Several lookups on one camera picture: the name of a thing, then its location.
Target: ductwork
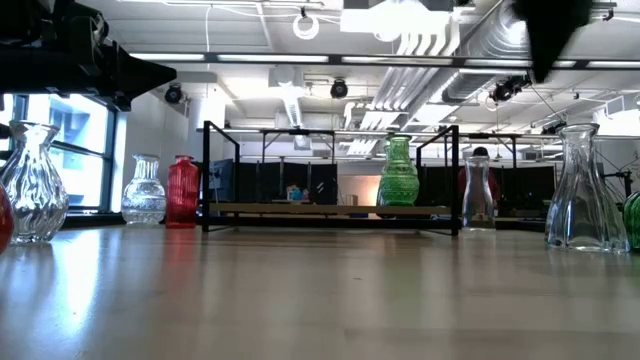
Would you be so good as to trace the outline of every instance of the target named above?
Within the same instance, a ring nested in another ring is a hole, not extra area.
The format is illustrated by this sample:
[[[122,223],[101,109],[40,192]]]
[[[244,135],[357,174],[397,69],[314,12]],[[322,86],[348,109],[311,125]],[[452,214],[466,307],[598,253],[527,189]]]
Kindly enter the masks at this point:
[[[513,14],[512,4],[513,0],[499,1],[473,30],[473,34],[463,41],[456,56],[526,58],[529,49],[526,26]],[[453,69],[437,70],[433,81],[428,83],[428,87],[423,87],[422,94],[412,104],[410,118],[425,103],[463,103],[494,77],[493,74],[465,74]]]

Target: wooden table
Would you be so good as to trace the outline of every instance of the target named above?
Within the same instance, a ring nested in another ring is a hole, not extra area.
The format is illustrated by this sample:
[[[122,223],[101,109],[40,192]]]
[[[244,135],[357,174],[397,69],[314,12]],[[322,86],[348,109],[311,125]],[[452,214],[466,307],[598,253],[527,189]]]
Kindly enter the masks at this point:
[[[0,256],[0,358],[636,359],[640,264],[543,235],[63,231]]]

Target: ceiling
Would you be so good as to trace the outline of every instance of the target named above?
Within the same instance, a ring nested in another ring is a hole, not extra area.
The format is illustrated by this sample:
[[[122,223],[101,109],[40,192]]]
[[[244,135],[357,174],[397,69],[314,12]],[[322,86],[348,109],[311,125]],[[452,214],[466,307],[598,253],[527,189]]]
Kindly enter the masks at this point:
[[[206,51],[205,18],[208,7],[167,6],[159,3],[132,3],[116,0],[81,0],[103,12],[110,24],[110,38],[118,41],[129,52],[188,52]],[[640,0],[618,0],[616,17],[603,22],[594,14],[593,23],[583,27],[574,37],[563,57],[636,59],[640,53]],[[341,0],[324,1],[325,9],[309,10],[311,14],[332,16],[338,21]],[[476,0],[475,11],[461,18],[464,34],[480,20],[496,0]],[[328,53],[328,54],[393,54],[398,42],[377,40],[371,34],[343,33],[339,25],[320,21],[320,32],[312,40],[302,40],[292,31],[293,17],[272,17],[297,14],[298,10],[263,9],[264,24],[257,7],[233,7],[235,12],[213,8],[208,14],[209,44],[211,52],[276,52],[276,53]],[[242,126],[264,125],[264,119],[284,112],[283,102],[268,98],[266,88],[270,65],[171,64],[180,72],[213,72],[218,82],[228,89],[235,111],[227,112],[232,124]],[[342,116],[349,101],[371,100],[378,92],[386,73],[381,67],[302,66],[305,81],[312,87],[308,96],[300,99],[304,113],[326,113]],[[349,85],[349,98],[333,100],[329,89],[335,78],[344,78]],[[183,84],[193,97],[204,96],[207,84]],[[502,132],[526,130],[530,123],[568,109],[573,121],[591,118],[591,109],[602,106],[602,101],[618,93],[640,89],[640,72],[556,72],[544,84],[526,89],[513,101],[502,104],[497,111],[485,106],[486,91],[480,91],[452,115],[462,131],[491,131],[496,126]],[[575,100],[575,92],[580,99]],[[416,126],[411,131],[422,131]]]

